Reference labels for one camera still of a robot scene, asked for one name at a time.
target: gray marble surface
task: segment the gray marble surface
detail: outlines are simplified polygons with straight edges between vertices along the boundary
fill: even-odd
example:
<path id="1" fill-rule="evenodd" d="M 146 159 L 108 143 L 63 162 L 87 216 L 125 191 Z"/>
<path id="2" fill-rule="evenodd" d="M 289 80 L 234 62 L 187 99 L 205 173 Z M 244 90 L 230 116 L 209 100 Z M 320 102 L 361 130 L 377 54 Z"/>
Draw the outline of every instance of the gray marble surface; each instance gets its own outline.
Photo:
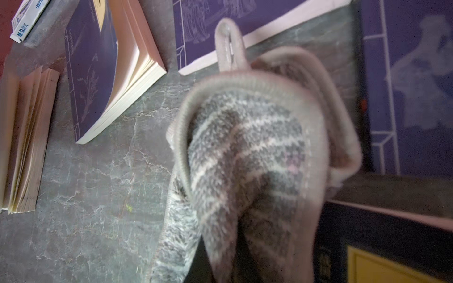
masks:
<path id="1" fill-rule="evenodd" d="M 0 214 L 0 282 L 146 282 L 163 224 L 173 157 L 165 131 L 191 86 L 211 66 L 177 72 L 171 0 L 141 0 L 168 74 L 86 145 L 74 143 L 63 30 L 77 0 L 51 1 L 6 64 L 21 75 L 39 65 L 60 71 L 43 176 L 34 212 Z M 282 45 L 314 52 L 338 85 L 354 122 L 357 21 L 351 7 L 283 32 L 248 50 Z"/>

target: botanical illustration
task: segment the botanical illustration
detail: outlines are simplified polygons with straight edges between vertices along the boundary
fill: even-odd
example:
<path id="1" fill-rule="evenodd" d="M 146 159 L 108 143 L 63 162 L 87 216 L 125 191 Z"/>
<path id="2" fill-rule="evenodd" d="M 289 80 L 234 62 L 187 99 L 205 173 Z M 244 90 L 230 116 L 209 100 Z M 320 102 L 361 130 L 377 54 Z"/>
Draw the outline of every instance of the botanical illustration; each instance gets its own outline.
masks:
<path id="1" fill-rule="evenodd" d="M 453 29 L 443 15 L 426 16 L 420 28 L 418 46 L 391 68 L 405 97 L 404 127 L 453 128 Z"/>
<path id="2" fill-rule="evenodd" d="M 99 76 L 96 76 L 96 72 L 94 69 L 91 69 L 91 65 L 88 68 L 87 77 L 77 79 L 79 82 L 83 82 L 86 87 L 85 94 L 83 94 L 82 91 L 80 92 L 80 98 L 82 98 L 83 101 L 85 102 L 85 106 L 83 108 L 83 114 L 82 114 L 82 117 L 80 118 L 80 123 L 82 123 L 85 120 L 85 118 L 87 117 L 89 110 L 90 110 L 90 105 L 94 101 L 94 96 L 97 93 L 98 79 L 99 79 Z"/>

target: illustration of figure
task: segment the illustration of figure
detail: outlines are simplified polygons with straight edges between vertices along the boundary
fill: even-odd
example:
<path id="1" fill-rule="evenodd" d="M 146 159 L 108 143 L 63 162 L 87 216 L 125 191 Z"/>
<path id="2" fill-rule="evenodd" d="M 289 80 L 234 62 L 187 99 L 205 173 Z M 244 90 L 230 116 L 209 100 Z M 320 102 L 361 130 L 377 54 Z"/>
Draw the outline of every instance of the illustration of figure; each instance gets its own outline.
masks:
<path id="1" fill-rule="evenodd" d="M 404 127 L 453 128 L 453 37 L 443 15 L 420 22 L 418 46 L 391 68 L 393 87 L 405 96 Z"/>
<path id="2" fill-rule="evenodd" d="M 83 108 L 83 114 L 82 114 L 82 117 L 80 118 L 80 123 L 82 123 L 85 120 L 85 118 L 87 117 L 88 112 L 90 110 L 90 105 L 94 101 L 94 95 L 97 93 L 96 85 L 97 85 L 99 76 L 96 76 L 96 72 L 94 70 L 91 70 L 91 73 L 90 73 L 90 69 L 91 69 L 91 66 L 88 68 L 86 78 L 77 79 L 79 82 L 83 82 L 85 84 L 85 86 L 87 87 L 87 93 L 85 95 L 80 93 L 80 98 L 82 98 L 83 101 L 85 102 L 85 107 Z"/>
<path id="3" fill-rule="evenodd" d="M 207 0 L 181 1 L 185 42 L 200 43 L 209 38 L 206 31 L 205 14 L 209 11 Z"/>
<path id="4" fill-rule="evenodd" d="M 223 6 L 228 9 L 229 17 L 238 17 L 248 15 L 256 9 L 255 0 L 218 0 L 219 4 L 223 2 Z"/>

